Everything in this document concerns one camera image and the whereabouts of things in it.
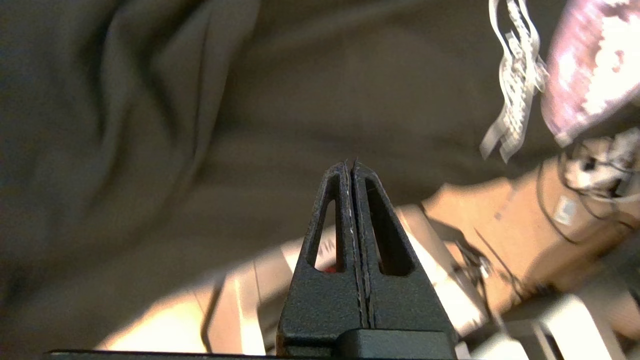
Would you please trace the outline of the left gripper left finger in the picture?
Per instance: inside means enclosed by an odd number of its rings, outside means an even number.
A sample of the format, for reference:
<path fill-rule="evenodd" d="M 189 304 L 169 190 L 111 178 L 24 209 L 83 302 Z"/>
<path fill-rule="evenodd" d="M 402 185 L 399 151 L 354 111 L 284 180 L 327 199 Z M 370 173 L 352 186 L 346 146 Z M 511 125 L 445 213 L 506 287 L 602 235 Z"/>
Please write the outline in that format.
<path fill-rule="evenodd" d="M 351 188 L 345 162 L 325 171 L 279 319 L 278 348 L 332 348 L 342 333 L 365 326 Z M 334 273 L 315 267 L 330 203 L 336 217 Z"/>

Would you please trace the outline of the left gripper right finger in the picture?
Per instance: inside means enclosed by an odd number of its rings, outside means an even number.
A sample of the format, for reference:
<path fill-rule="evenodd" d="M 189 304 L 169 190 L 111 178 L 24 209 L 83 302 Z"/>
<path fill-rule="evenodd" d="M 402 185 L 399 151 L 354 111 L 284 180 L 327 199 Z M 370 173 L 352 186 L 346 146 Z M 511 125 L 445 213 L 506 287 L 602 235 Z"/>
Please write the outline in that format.
<path fill-rule="evenodd" d="M 378 174 L 352 167 L 359 275 L 365 324 L 376 330 L 452 330 Z"/>

